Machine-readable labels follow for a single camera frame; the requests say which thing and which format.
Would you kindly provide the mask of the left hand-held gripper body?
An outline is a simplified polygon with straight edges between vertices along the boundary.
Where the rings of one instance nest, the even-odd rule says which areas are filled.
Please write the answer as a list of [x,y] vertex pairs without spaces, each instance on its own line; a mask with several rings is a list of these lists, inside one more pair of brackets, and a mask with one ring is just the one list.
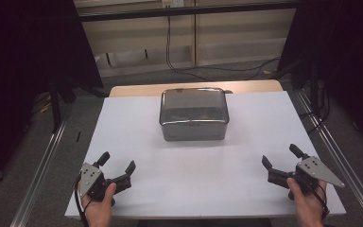
[[84,163],[80,172],[79,195],[88,195],[93,200],[103,200],[111,183],[116,184],[115,194],[131,188],[130,177],[131,175],[124,173],[114,179],[106,179],[99,167]]

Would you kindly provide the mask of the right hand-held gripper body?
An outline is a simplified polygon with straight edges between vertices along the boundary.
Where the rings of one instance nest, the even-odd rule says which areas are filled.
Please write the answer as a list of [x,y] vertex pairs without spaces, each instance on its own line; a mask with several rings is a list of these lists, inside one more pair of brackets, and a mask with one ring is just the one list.
[[345,183],[337,177],[318,157],[310,156],[296,164],[296,169],[284,172],[272,167],[268,162],[268,182],[284,188],[289,188],[286,180],[293,178],[300,186],[303,193],[315,190],[319,181],[343,188]]

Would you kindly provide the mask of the clear plastic box lid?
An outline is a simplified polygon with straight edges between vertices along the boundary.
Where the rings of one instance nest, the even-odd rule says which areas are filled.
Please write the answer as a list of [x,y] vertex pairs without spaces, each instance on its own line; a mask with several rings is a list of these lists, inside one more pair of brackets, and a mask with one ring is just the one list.
[[161,96],[161,126],[230,121],[225,92],[220,88],[167,89]]

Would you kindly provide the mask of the person's left hand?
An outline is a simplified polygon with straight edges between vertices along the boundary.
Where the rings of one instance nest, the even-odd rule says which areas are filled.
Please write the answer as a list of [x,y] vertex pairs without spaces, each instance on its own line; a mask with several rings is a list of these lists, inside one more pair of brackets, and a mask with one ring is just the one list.
[[88,195],[81,198],[89,227],[111,227],[112,197],[115,190],[116,184],[111,183],[106,189],[103,201],[93,201]]

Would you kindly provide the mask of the person's right hand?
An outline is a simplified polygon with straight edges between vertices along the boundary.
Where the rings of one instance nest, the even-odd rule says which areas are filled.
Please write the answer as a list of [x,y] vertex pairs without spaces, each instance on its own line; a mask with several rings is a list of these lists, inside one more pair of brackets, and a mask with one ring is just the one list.
[[296,219],[300,227],[324,227],[323,206],[313,194],[305,196],[299,184],[293,179],[286,180],[295,199]]

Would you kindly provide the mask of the white table board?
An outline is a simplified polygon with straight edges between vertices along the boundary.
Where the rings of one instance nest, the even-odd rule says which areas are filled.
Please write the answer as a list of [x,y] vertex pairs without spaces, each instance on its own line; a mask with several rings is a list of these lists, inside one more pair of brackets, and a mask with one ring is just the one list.
[[105,99],[85,160],[111,157],[108,178],[136,169],[131,187],[115,195],[113,216],[133,219],[260,218],[294,214],[287,190],[268,182],[261,160],[292,171],[290,145],[315,154],[286,92],[229,94],[230,122],[216,141],[164,140],[157,96]]

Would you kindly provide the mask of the black stand leg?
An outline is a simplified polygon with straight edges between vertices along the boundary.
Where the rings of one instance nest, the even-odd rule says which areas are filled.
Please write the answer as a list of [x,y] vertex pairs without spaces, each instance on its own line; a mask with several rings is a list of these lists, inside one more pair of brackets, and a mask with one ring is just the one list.
[[51,79],[49,86],[50,86],[49,93],[50,93],[53,122],[54,122],[53,133],[56,133],[61,125],[60,99],[57,88],[57,82],[54,79]]

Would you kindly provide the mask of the wooden table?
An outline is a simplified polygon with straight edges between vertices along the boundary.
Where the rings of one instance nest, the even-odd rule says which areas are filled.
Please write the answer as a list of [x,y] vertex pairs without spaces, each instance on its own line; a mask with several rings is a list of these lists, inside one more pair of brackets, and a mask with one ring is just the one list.
[[231,91],[233,94],[281,92],[283,90],[281,83],[275,79],[237,80],[115,86],[112,87],[109,97],[160,96],[164,90],[180,88],[221,88],[224,91]]

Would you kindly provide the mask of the black curtain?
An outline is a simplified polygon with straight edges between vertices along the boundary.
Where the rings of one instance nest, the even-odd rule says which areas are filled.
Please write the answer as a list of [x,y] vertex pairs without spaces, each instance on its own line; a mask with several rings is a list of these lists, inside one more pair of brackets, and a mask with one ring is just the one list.
[[0,170],[35,95],[59,88],[60,79],[102,85],[75,0],[0,0]]
[[295,64],[295,85],[311,71],[363,130],[363,0],[298,0],[278,68]]

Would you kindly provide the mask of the black horizontal bar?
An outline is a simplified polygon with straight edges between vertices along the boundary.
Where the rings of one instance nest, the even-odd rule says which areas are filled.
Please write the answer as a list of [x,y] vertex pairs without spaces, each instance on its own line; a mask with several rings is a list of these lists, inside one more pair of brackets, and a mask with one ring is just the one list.
[[229,13],[241,11],[259,11],[275,9],[295,9],[303,3],[302,0],[287,0],[280,2],[248,3],[237,5],[217,5],[200,7],[183,7],[169,9],[141,9],[118,12],[81,13],[78,18],[81,22],[98,22],[112,20],[141,19],[153,17],[200,15],[212,13]]

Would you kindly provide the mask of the metal floor rail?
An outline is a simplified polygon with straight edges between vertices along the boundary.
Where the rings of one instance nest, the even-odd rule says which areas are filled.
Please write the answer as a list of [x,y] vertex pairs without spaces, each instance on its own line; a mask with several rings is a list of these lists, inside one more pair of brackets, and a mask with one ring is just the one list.
[[304,90],[299,90],[297,92],[297,97],[305,111],[309,114],[309,118],[311,119],[312,124],[322,139],[323,144],[327,147],[331,156],[335,160],[338,168],[340,169],[340,172],[346,180],[346,184],[350,186],[357,201],[363,208],[363,183],[354,172],[342,149],[338,146],[336,140],[332,136],[332,133],[329,132],[324,122],[319,117],[311,113],[311,102]]
[[47,170],[50,167],[53,156],[55,155],[62,135],[65,131],[69,117],[73,111],[73,106],[66,106],[61,115],[62,120],[60,121],[57,129],[52,133],[50,141],[44,151],[43,158],[39,163],[36,173],[34,174],[32,181],[23,197],[20,206],[18,207],[15,216],[9,227],[26,227],[29,220],[32,209],[35,205],[36,200],[40,194],[43,186],[44,179],[47,174]]

